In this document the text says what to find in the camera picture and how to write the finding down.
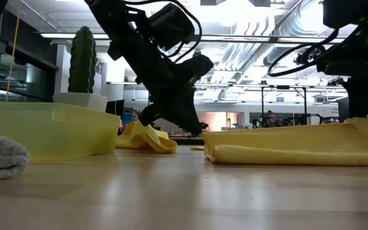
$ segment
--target yellow plastic bin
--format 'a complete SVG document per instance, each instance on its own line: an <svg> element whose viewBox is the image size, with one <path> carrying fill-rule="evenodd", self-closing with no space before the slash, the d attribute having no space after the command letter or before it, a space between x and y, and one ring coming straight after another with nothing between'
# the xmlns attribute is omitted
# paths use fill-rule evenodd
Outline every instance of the yellow plastic bin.
<svg viewBox="0 0 368 230"><path fill-rule="evenodd" d="M0 102L0 134L24 145L31 161L111 153L120 117L61 103Z"/></svg>

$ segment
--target wooden table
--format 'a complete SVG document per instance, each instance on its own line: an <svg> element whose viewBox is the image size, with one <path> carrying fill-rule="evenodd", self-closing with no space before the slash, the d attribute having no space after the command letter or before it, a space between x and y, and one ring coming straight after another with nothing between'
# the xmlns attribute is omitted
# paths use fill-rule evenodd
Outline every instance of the wooden table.
<svg viewBox="0 0 368 230"><path fill-rule="evenodd" d="M0 230L368 230L368 168L212 165L118 149L0 181Z"/></svg>

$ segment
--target cable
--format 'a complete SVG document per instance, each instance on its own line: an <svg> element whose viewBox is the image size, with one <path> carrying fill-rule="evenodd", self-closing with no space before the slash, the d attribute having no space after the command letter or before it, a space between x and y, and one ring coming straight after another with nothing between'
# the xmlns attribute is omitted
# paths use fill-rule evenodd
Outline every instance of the cable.
<svg viewBox="0 0 368 230"><path fill-rule="evenodd" d="M176 51L174 51L172 54L168 55L168 58L174 57L175 55L179 54L181 49L184 46L184 42L181 42L180 45L178 46L178 48L176 49Z"/></svg>
<svg viewBox="0 0 368 230"><path fill-rule="evenodd" d="M308 44L301 44L301 45L298 45L296 46L295 48L292 48L292 49L289 49L288 51L286 51L285 53L283 53L282 55L280 55L270 66L269 66L269 69L268 69L268 76L270 77L280 77L280 76L283 76L283 75L287 75L287 74L291 74L291 73L296 73L300 70L304 70L308 67L311 67L311 66L314 66L317 62L318 62L318 59L321 58L322 56L324 56L324 54L321 56L321 57L318 57L317 59L311 61L310 63L307 63L307 64L304 64L302 66L299 66L299 67L296 67L296 68L293 68L293 69L290 69L290 70L285 70L283 72L279 72L279 73L272 73L272 69L273 67L275 67L275 65L278 64L278 62L280 60L282 60L284 57L286 57L288 54L298 50L298 49L301 49L303 47L308 47L310 46L309 50L310 51L313 51L314 49L324 45L324 44L327 44L329 42L331 42L332 40L334 40L335 38L337 38L337 35L339 34L339 30L338 29L335 29L326 39L324 39L322 42L319 42L319 43L308 43Z"/></svg>
<svg viewBox="0 0 368 230"><path fill-rule="evenodd" d="M178 5L198 26L198 30L199 30L199 36L197 38L197 41L195 41L195 44L188 49L184 54L182 54L180 57L178 57L174 62L177 63L179 60L181 60L182 58L184 58L187 54L191 53L191 51L193 51L198 44L201 42L201 37L203 35L203 29L201 27L201 23L200 21L192 14L190 13L179 1L177 0L146 0L146 1L139 1L139 2L131 2L131 1L123 1L125 4L129 4L132 6L140 6L140 5L144 5L144 4L150 4L150 3L159 3L159 2L171 2L174 3L176 5Z"/></svg>
<svg viewBox="0 0 368 230"><path fill-rule="evenodd" d="M15 36L13 38L12 61L11 61L10 74L9 74L9 77L8 77L8 85L6 86L5 102L8 102L8 94L10 92L10 85L11 85L11 77L12 77L13 64L14 64L14 61L15 61L15 50L17 48L17 38L18 38L20 8L21 8L21 1L18 1L17 25L16 25L16 28L15 28Z"/></svg>

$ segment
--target yellow towel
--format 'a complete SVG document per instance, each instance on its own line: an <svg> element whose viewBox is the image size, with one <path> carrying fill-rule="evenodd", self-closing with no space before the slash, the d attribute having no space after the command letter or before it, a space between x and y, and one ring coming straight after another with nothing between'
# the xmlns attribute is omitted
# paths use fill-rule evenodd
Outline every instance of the yellow towel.
<svg viewBox="0 0 368 230"><path fill-rule="evenodd" d="M153 149L158 153L175 153L177 143L169 139L166 132L143 126L140 121L131 122L120 136L116 138L116 148L137 150Z"/></svg>
<svg viewBox="0 0 368 230"><path fill-rule="evenodd" d="M218 164L368 166L368 119L341 124L203 133Z"/></svg>
<svg viewBox="0 0 368 230"><path fill-rule="evenodd" d="M203 151L204 146L194 146L190 148L191 151Z"/></svg>

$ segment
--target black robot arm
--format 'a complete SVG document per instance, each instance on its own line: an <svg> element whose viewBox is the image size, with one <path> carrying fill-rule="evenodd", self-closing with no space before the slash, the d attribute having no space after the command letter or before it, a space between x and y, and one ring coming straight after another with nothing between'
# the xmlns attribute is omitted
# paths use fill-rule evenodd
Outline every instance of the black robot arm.
<svg viewBox="0 0 368 230"><path fill-rule="evenodd" d="M323 42L299 45L276 59L269 67L268 75L278 77L295 73L310 66L328 75L350 76L342 86L348 92L349 116L368 115L368 0L324 0L323 23L335 31ZM319 49L337 37L339 29L355 24L357 28L341 43L328 50ZM284 72L272 73L275 65L294 50L310 46L299 54L296 63L300 66Z"/></svg>
<svg viewBox="0 0 368 230"><path fill-rule="evenodd" d="M117 60L123 56L137 75L136 83L143 83L149 91L153 103L140 114L141 123L149 125L164 118L199 135L202 126L194 107L194 83L213 68L213 63L204 55L174 63L159 50L192 41L195 29L184 11L169 3L147 18L144 11L122 0L85 2L109 35L110 57Z"/></svg>

